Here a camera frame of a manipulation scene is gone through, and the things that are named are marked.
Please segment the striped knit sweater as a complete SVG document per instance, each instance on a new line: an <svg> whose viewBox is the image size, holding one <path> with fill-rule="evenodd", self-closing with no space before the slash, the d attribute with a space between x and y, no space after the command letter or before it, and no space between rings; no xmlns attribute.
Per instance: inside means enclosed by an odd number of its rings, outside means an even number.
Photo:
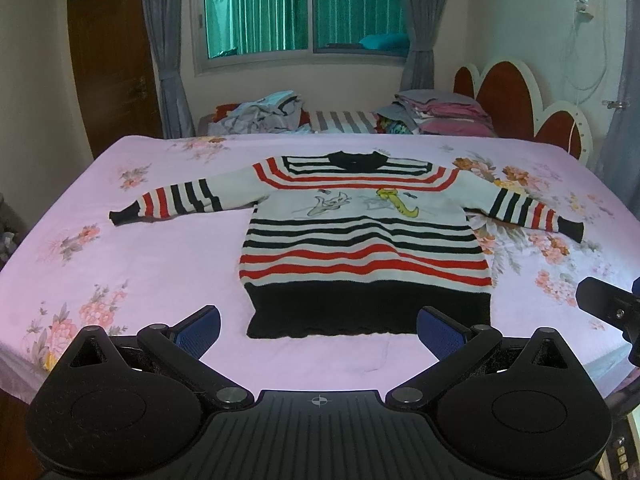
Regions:
<svg viewBox="0 0 640 480"><path fill-rule="evenodd" d="M492 279L472 214L581 240L585 227L471 171L379 152L274 156L146 192L115 226L250 208L239 278L254 339L411 334L432 307L490 320Z"/></svg>

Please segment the stack of folded pink clothes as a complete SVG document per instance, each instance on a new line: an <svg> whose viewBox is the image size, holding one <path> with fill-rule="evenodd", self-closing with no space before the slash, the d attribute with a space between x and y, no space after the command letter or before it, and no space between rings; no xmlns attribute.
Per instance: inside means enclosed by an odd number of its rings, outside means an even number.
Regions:
<svg viewBox="0 0 640 480"><path fill-rule="evenodd" d="M480 103L462 94L406 90L374 112L378 130L395 134L434 134L493 138L494 125Z"/></svg>

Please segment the crumpled grey clothes pile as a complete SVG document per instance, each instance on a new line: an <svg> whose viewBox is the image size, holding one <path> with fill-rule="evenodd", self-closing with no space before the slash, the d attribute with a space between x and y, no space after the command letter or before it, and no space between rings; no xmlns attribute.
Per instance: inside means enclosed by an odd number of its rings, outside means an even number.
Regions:
<svg viewBox="0 0 640 480"><path fill-rule="evenodd" d="M293 90L274 92L255 101L243 102L232 110L223 106L205 128L208 136L289 132L311 132L304 102Z"/></svg>

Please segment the red white headboard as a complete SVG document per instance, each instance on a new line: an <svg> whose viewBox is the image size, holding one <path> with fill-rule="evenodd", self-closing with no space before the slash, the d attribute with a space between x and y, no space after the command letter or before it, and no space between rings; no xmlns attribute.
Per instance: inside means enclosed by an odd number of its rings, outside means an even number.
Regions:
<svg viewBox="0 0 640 480"><path fill-rule="evenodd" d="M454 75L454 92L474 99L490 116L497 136L562 148L578 162L589 162L593 137L578 105L544 105L532 70L516 58L503 58L479 70L465 64Z"/></svg>

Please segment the grey white striped pillow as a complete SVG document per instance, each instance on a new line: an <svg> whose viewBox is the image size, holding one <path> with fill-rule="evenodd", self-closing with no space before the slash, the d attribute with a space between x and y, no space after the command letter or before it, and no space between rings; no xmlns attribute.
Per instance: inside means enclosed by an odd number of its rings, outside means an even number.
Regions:
<svg viewBox="0 0 640 480"><path fill-rule="evenodd" d="M310 128L320 133L376 133L378 116L363 110L314 110Z"/></svg>

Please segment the brown wooden door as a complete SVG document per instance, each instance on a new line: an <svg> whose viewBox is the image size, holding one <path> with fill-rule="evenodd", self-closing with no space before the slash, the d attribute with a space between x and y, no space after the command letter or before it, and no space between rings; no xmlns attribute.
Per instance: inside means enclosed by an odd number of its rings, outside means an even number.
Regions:
<svg viewBox="0 0 640 480"><path fill-rule="evenodd" d="M93 156L124 136L161 138L142 0L67 0L67 28Z"/></svg>

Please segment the window with green blinds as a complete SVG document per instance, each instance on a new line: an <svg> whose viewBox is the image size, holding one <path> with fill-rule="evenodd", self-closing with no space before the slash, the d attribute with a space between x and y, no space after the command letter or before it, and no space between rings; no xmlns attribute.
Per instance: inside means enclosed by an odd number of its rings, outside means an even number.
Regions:
<svg viewBox="0 0 640 480"><path fill-rule="evenodd" d="M198 73L316 55L405 58L400 0L191 0Z"/></svg>

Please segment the left grey curtain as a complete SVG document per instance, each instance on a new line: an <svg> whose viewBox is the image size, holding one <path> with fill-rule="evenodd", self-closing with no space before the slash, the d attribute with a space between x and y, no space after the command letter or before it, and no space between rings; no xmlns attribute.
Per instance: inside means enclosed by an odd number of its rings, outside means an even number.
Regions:
<svg viewBox="0 0 640 480"><path fill-rule="evenodd" d="M152 57L157 68L160 121L165 139L195 136L180 73L182 0L142 0Z"/></svg>

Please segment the grey curtain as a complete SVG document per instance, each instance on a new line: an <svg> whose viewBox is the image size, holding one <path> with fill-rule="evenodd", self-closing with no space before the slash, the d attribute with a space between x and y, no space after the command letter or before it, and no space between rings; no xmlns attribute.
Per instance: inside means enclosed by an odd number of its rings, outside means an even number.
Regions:
<svg viewBox="0 0 640 480"><path fill-rule="evenodd" d="M402 72L401 90L433 89L434 47L447 0L401 0L409 36L409 51Z"/></svg>
<svg viewBox="0 0 640 480"><path fill-rule="evenodd" d="M152 57L157 68L160 121L165 139L195 136L180 73L182 0L142 0Z"/></svg>

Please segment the right grey curtain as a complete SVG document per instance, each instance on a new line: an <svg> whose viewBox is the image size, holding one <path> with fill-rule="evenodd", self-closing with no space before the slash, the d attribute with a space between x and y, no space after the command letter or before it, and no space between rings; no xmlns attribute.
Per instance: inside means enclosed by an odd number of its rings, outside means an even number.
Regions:
<svg viewBox="0 0 640 480"><path fill-rule="evenodd" d="M409 36L409 51L402 72L401 90L433 89L434 47L447 0L401 0Z"/></svg>

